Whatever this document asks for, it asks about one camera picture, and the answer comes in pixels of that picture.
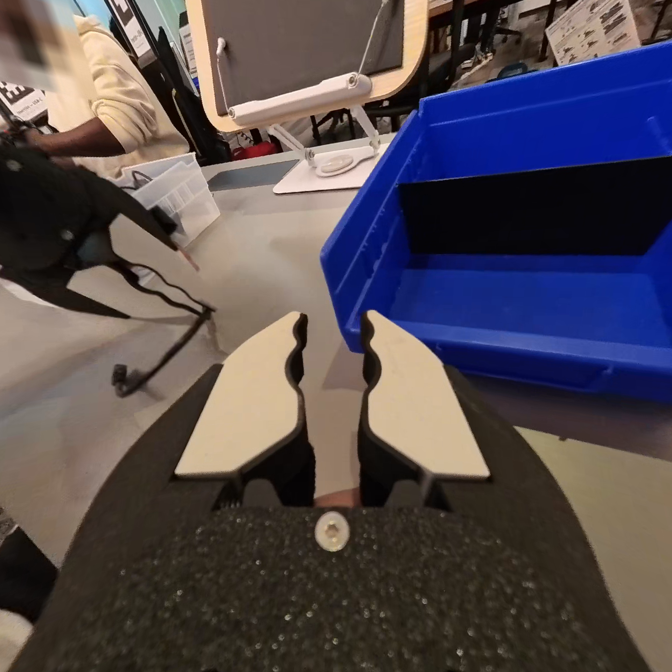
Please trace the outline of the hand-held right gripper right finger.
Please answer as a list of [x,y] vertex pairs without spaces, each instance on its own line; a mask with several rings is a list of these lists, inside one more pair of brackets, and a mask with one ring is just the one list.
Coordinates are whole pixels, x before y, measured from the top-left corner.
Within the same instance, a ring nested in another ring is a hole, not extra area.
[[358,426],[362,505],[409,482],[424,503],[437,483],[491,478],[440,358],[376,310],[361,317],[365,391]]

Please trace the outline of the white folding stand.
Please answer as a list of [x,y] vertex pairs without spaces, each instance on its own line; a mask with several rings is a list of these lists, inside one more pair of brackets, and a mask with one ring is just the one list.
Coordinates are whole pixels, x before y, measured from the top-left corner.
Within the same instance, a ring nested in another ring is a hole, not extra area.
[[282,114],[296,115],[305,113],[314,107],[335,105],[336,103],[349,103],[347,108],[350,116],[357,119],[368,138],[368,147],[356,150],[332,151],[326,156],[316,157],[311,147],[305,147],[281,124],[271,124],[266,130],[271,137],[281,141],[281,144],[289,147],[302,159],[295,167],[297,177],[288,176],[283,178],[274,187],[273,192],[277,195],[297,194],[304,191],[336,190],[342,188],[342,179],[347,175],[357,172],[360,166],[367,164],[360,176],[364,179],[370,174],[380,155],[381,139],[377,128],[374,126],[364,108],[361,105],[353,105],[352,102],[360,97],[369,96],[372,90],[372,80],[364,74],[364,66],[367,61],[372,41],[380,17],[390,1],[382,1],[376,13],[370,30],[361,62],[356,71],[343,73],[330,77],[311,85],[283,93],[279,96],[265,99],[251,100],[238,105],[229,105],[226,100],[226,87],[223,78],[224,52],[227,47],[226,40],[218,37],[216,45],[216,72],[220,89],[223,95],[224,108],[227,116],[240,126],[250,128],[259,122],[266,122]]

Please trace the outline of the grey desk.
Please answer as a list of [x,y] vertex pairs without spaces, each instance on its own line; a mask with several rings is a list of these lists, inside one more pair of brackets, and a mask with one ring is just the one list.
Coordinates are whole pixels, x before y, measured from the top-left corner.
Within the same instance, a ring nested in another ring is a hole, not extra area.
[[[204,169],[207,179],[281,156]],[[356,195],[217,191],[220,217],[189,246],[225,352],[291,310],[308,315],[308,431],[316,494],[353,489],[362,357],[345,346],[320,251]],[[59,566],[127,449],[212,364],[200,335],[150,388],[118,399],[115,364],[147,368],[181,332],[67,313],[1,290],[1,508]],[[652,670],[671,670],[671,406],[471,378],[552,471]]]

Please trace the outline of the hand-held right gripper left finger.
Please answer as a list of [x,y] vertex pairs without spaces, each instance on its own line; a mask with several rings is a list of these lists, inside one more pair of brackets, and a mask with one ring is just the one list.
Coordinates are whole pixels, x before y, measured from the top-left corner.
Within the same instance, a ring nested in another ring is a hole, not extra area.
[[263,480],[284,505],[313,505],[316,458],[300,389],[307,328],[307,315],[289,312],[224,360],[176,478],[219,479],[240,490]]

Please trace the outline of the printed marker sign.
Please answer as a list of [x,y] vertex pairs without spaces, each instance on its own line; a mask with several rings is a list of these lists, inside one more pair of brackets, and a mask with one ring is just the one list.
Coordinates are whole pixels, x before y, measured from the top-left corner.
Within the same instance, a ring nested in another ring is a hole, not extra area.
[[139,10],[134,1],[105,1],[116,25],[123,32],[132,53],[140,61],[153,54],[151,41],[140,21]]

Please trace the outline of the person's dark clothing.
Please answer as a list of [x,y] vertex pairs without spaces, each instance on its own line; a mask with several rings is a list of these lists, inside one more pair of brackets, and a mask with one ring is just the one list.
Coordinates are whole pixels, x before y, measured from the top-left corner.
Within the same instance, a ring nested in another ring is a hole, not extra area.
[[54,564],[15,526],[1,542],[1,609],[35,625],[57,578]]

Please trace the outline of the cream cloth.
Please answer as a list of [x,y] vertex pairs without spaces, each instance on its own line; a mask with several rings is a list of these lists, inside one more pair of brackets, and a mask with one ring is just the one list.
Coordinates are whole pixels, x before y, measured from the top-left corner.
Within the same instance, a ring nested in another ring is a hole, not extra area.
[[21,615],[1,610],[1,671],[8,671],[21,653],[33,631],[32,624]]

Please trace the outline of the printed instruction sheet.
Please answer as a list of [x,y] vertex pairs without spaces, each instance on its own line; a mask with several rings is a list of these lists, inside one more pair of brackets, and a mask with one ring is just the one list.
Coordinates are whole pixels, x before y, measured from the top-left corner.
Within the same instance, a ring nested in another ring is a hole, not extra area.
[[641,47],[629,1],[577,1],[545,30],[555,63],[580,63]]

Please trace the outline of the blue plastic bin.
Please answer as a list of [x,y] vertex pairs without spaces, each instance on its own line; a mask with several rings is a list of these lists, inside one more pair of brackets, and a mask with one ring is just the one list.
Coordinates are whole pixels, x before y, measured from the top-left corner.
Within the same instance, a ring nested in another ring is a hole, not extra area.
[[642,256],[411,253],[399,185],[671,156],[671,41],[425,98],[321,250],[339,330],[375,310],[464,373],[671,401],[671,223]]

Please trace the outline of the another person's forearm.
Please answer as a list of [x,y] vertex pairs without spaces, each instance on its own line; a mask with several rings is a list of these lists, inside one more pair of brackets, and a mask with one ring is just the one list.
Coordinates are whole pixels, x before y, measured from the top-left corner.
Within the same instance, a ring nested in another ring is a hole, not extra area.
[[59,158],[110,157],[126,153],[118,139],[98,118],[65,132],[43,134],[35,129],[25,130],[22,138],[28,146]]

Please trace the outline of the clear plastic bin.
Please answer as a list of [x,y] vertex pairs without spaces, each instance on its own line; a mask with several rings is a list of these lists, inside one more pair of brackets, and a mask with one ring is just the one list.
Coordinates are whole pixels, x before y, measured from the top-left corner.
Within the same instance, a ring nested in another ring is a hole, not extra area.
[[171,238],[188,247],[220,216],[195,153],[124,167],[112,182],[148,211],[171,221]]

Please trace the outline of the wood-framed black board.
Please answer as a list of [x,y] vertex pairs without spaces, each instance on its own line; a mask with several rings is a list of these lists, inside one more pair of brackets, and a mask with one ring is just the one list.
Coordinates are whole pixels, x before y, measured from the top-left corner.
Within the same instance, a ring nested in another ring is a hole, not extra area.
[[428,1],[187,1],[200,98],[238,132],[387,99],[417,71]]

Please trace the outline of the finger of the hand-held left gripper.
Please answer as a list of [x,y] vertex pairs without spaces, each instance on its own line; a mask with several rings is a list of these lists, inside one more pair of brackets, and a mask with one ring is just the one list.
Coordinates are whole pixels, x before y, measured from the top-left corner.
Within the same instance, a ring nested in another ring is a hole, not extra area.
[[180,246],[172,248],[126,216],[118,216],[110,224],[112,248],[133,266],[142,266],[158,272],[176,272],[200,267]]
[[129,272],[136,283],[109,266],[80,270],[67,288],[131,319],[190,319],[206,309],[215,310],[199,273],[189,264],[158,272],[135,266]]

